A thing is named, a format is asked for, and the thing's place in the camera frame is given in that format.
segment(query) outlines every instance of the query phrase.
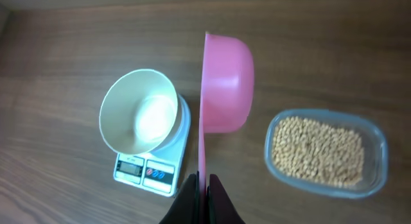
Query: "scale button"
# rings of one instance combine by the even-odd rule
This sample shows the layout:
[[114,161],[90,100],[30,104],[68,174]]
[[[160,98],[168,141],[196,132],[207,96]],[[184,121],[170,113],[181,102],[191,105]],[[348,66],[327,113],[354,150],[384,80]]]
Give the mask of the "scale button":
[[153,177],[156,177],[158,174],[159,174],[159,172],[157,170],[154,170]]
[[132,175],[125,175],[124,179],[128,180],[129,182],[134,182],[136,184],[140,184],[140,178],[139,177],[135,177],[135,176],[132,176]]
[[159,173],[159,178],[162,179],[165,176],[164,172]]
[[125,177],[125,174],[124,174],[123,172],[116,171],[116,177],[118,177],[118,178],[124,178],[124,177]]

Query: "wooden surface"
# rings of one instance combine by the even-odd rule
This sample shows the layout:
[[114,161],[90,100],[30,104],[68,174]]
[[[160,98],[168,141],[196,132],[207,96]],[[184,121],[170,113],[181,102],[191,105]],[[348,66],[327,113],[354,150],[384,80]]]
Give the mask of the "wooden surface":
[[[98,131],[109,87],[151,67],[187,99],[183,175],[197,170],[204,32],[238,37],[255,62],[245,126],[205,137],[246,223],[411,222],[411,5],[407,0],[170,3],[19,12],[0,39],[0,223],[158,223],[173,199],[115,182]],[[389,179],[343,200],[276,180],[263,160],[271,119],[288,108],[361,115],[385,132]]]
[[3,31],[4,26],[6,25],[9,13],[10,11],[0,4],[0,35]]

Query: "bowl rim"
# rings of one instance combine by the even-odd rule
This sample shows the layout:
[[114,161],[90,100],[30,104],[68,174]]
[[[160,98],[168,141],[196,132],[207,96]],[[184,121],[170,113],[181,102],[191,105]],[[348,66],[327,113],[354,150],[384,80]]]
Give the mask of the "bowl rim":
[[[355,120],[357,123],[361,123],[364,126],[368,126],[371,128],[372,133],[381,141],[381,180],[380,182],[371,187],[370,190],[364,192],[357,192],[357,191],[349,191],[347,189],[339,189],[335,187],[330,187],[327,185],[320,185],[316,184],[315,182],[309,182],[303,179],[292,178],[282,174],[272,163],[271,159],[271,145],[272,145],[272,134],[274,133],[274,128],[278,125],[280,120],[289,117],[289,116],[298,116],[298,113],[309,113],[313,115],[324,115],[327,113],[329,116],[339,116],[341,118],[346,118],[348,120]],[[270,125],[268,126],[267,135],[265,139],[265,164],[267,165],[268,170],[273,174],[276,178],[280,181],[294,186],[298,189],[302,189],[305,191],[309,191],[312,193],[323,194],[327,196],[337,197],[337,198],[351,198],[351,199],[359,199],[365,198],[370,196],[377,191],[379,191],[387,181],[387,173],[388,173],[388,145],[387,140],[382,133],[382,131],[372,122],[361,118],[360,116],[356,116],[353,114],[343,113],[343,112],[335,112],[328,109],[316,109],[316,108],[296,108],[296,109],[288,109],[283,110],[278,113],[273,120],[271,120]]]

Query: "white kitchen scale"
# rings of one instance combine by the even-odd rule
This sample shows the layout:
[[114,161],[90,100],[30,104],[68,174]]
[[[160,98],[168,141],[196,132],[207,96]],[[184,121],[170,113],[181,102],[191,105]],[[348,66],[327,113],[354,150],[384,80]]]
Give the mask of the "white kitchen scale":
[[177,117],[167,138],[148,153],[119,153],[114,166],[114,179],[159,195],[173,196],[177,190],[190,123],[188,105],[179,95]]

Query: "scale display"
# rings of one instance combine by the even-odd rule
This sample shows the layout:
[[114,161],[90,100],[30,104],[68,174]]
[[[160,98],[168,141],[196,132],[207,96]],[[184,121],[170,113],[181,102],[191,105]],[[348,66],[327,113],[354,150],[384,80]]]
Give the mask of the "scale display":
[[127,162],[119,162],[119,167],[117,170],[123,173],[128,173],[131,175],[135,175],[137,177],[141,177],[143,167],[136,166],[135,164],[130,164]]

